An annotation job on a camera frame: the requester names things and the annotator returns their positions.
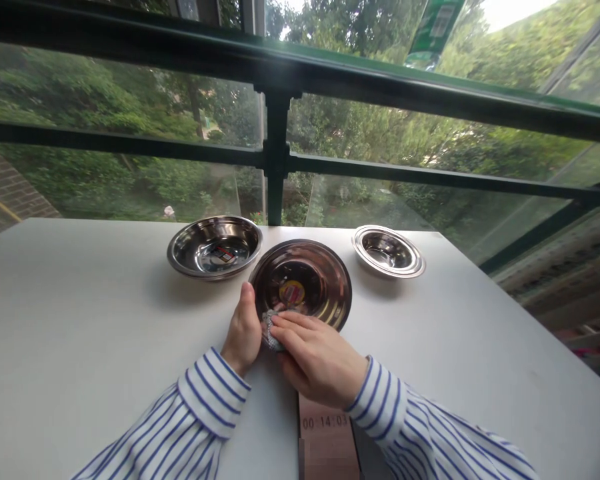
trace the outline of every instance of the railing post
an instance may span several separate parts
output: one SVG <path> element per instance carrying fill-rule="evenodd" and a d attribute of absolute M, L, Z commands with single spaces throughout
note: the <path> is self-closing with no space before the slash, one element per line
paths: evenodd
<path fill-rule="evenodd" d="M 262 142 L 267 178 L 267 216 L 270 226 L 282 224 L 282 190 L 289 172 L 289 144 L 287 143 L 287 114 L 292 98 L 300 98 L 300 92 L 272 88 L 259 88 L 265 94 L 267 106 L 267 138 Z"/>

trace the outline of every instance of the striped shirt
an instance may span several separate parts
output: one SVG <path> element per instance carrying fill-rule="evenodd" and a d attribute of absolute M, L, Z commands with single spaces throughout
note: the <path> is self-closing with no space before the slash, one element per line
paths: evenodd
<path fill-rule="evenodd" d="M 214 479 L 251 387 L 210 349 L 73 480 Z M 396 479 L 536 479 L 520 450 L 418 395 L 370 357 L 346 410 Z"/>
<path fill-rule="evenodd" d="M 396 479 L 538 478 L 518 448 L 421 397 L 372 357 L 346 412 L 380 446 Z"/>

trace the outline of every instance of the bowl rim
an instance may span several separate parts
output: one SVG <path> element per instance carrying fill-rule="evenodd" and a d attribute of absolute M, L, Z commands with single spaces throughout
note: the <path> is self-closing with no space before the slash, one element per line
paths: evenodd
<path fill-rule="evenodd" d="M 236 219 L 236 220 L 244 221 L 250 227 L 255 229 L 255 231 L 257 233 L 258 242 L 255 247 L 255 250 L 249 256 L 249 258 L 247 258 L 246 262 L 241 263 L 240 265 L 236 265 L 232 268 L 222 270 L 220 272 L 200 273 L 198 270 L 192 270 L 190 268 L 185 267 L 184 265 L 182 265 L 180 262 L 178 262 L 175 259 L 175 252 L 174 252 L 175 242 L 178 240 L 180 235 L 182 235 L 182 233 L 184 233 L 186 230 L 188 230 L 192 226 L 198 225 L 199 223 L 202 223 L 204 221 L 220 219 L 220 218 Z M 262 241 L 263 241 L 262 230 L 260 230 L 260 227 L 258 227 L 258 225 L 256 225 L 252 220 L 246 219 L 244 217 L 240 217 L 239 215 L 211 215 L 209 217 L 204 217 L 204 218 L 198 219 L 194 222 L 188 223 L 186 226 L 184 226 L 180 230 L 178 230 L 178 232 L 173 236 L 173 238 L 171 238 L 171 241 L 169 242 L 169 245 L 167 246 L 167 260 L 169 261 L 169 264 L 174 269 L 176 269 L 178 272 L 180 272 L 188 277 L 197 278 L 197 279 L 217 279 L 218 277 L 223 277 L 225 275 L 232 275 L 234 273 L 238 273 L 238 272 L 246 269 L 250 264 L 252 264 L 252 262 L 257 258 L 258 254 L 260 253 L 260 249 L 262 248 Z"/>
<path fill-rule="evenodd" d="M 374 260 L 362 247 L 363 236 L 371 232 L 384 233 L 404 244 L 411 254 L 413 259 L 412 262 L 408 266 L 402 268 L 385 267 L 384 265 L 376 262 L 376 260 Z M 358 258 L 363 260 L 370 267 L 374 268 L 374 270 L 384 273 L 390 277 L 399 279 L 416 278 L 422 275 L 425 271 L 425 259 L 422 256 L 422 253 L 420 253 L 420 250 L 412 242 L 410 242 L 410 240 L 390 228 L 382 227 L 380 225 L 362 225 L 361 227 L 358 227 L 351 236 L 351 243 L 356 254 L 358 254 Z"/>
<path fill-rule="evenodd" d="M 336 252 L 334 252 L 331 248 L 326 246 L 324 243 L 318 242 L 317 240 L 311 240 L 311 239 L 291 239 L 291 240 L 285 240 L 280 243 L 276 243 L 269 250 L 267 250 L 262 255 L 262 257 L 260 257 L 260 260 L 258 260 L 258 263 L 256 264 L 254 269 L 251 271 L 251 274 L 249 275 L 249 283 L 253 285 L 253 280 L 255 279 L 256 272 L 258 272 L 260 270 L 260 268 L 262 267 L 262 264 L 264 264 L 264 262 L 268 258 L 270 258 L 276 251 L 278 251 L 281 248 L 286 247 L 288 245 L 292 245 L 294 243 L 299 243 L 299 242 L 310 243 L 314 246 L 317 246 L 317 247 L 320 247 L 320 248 L 326 250 L 326 252 L 331 254 L 333 256 L 333 258 L 338 262 L 338 264 L 340 264 L 342 271 L 345 273 L 345 276 L 347 278 L 348 289 L 347 289 L 347 296 L 345 298 L 344 306 L 347 308 L 347 310 L 346 310 L 344 318 L 342 318 L 342 322 L 340 322 L 339 328 L 336 329 L 336 331 L 340 332 L 340 330 L 342 330 L 342 328 L 345 326 L 345 323 L 347 322 L 347 319 L 349 318 L 349 314 L 351 313 L 351 305 L 353 303 L 353 286 L 351 284 L 351 276 L 349 274 L 349 270 L 347 269 L 347 266 L 345 265 L 345 262 L 342 260 L 342 258 L 340 258 L 340 255 L 338 255 Z"/>

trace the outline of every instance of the stainless steel bowl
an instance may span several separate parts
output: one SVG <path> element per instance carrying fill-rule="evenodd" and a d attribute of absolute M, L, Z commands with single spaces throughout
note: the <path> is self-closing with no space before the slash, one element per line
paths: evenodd
<path fill-rule="evenodd" d="M 249 282 L 258 316 L 293 309 L 340 331 L 351 310 L 351 278 L 333 250 L 313 240 L 289 240 L 266 252 Z"/>
<path fill-rule="evenodd" d="M 178 272 L 217 281 L 237 275 L 255 260 L 262 232 L 251 220 L 218 215 L 187 225 L 172 238 L 167 258 Z"/>
<path fill-rule="evenodd" d="M 351 242 L 363 265 L 374 272 L 406 279 L 418 277 L 425 270 L 418 249 L 394 230 L 364 225 L 354 232 Z"/>

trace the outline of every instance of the hand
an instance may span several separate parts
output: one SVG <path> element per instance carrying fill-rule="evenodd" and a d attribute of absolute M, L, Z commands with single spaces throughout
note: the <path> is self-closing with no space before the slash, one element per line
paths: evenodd
<path fill-rule="evenodd" d="M 271 334 L 287 349 L 278 359 L 290 384 L 328 407 L 350 406 L 365 381 L 369 361 L 315 317 L 284 311 L 271 321 Z"/>
<path fill-rule="evenodd" d="M 253 286 L 244 282 L 220 355 L 238 375 L 244 377 L 258 356 L 261 340 L 262 328 L 255 310 Z"/>

